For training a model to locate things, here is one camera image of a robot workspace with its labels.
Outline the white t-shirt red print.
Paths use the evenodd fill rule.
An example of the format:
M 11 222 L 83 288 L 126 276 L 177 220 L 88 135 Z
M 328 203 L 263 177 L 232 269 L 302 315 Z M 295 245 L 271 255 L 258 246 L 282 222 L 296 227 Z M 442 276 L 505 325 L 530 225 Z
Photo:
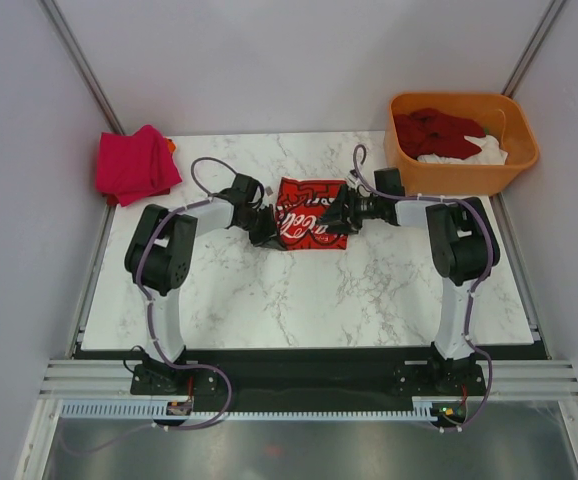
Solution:
M 347 235 L 328 233 L 325 226 L 318 224 L 344 184 L 342 180 L 281 179 L 275 209 L 280 240 L 286 250 L 347 248 Z

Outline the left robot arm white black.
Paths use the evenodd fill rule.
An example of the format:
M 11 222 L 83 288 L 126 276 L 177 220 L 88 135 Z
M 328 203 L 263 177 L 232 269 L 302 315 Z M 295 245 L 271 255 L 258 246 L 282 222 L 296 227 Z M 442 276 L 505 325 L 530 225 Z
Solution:
M 213 231 L 237 227 L 259 248 L 284 251 L 275 209 L 264 203 L 258 180 L 235 176 L 230 187 L 201 201 L 169 210 L 150 204 L 142 212 L 124 259 L 125 270 L 146 301 L 145 352 L 161 361 L 154 382 L 177 393 L 188 382 L 188 369 L 176 360 L 185 351 L 180 327 L 180 289 L 188 277 L 195 241 Z

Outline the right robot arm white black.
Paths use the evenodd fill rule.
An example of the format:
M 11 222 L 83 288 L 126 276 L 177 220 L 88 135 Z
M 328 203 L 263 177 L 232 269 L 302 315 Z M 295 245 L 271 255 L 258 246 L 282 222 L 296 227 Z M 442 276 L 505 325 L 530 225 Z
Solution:
M 452 392 L 463 381 L 455 362 L 475 352 L 472 315 L 475 291 L 500 260 L 500 248 L 477 197 L 443 199 L 422 194 L 407 196 L 400 172 L 374 172 L 374 185 L 362 177 L 358 187 L 343 186 L 317 221 L 327 232 L 351 235 L 366 220 L 379 219 L 396 227 L 426 232 L 434 268 L 442 278 L 442 305 L 438 332 L 432 343 L 441 358 L 427 368 L 427 381 L 436 392 Z

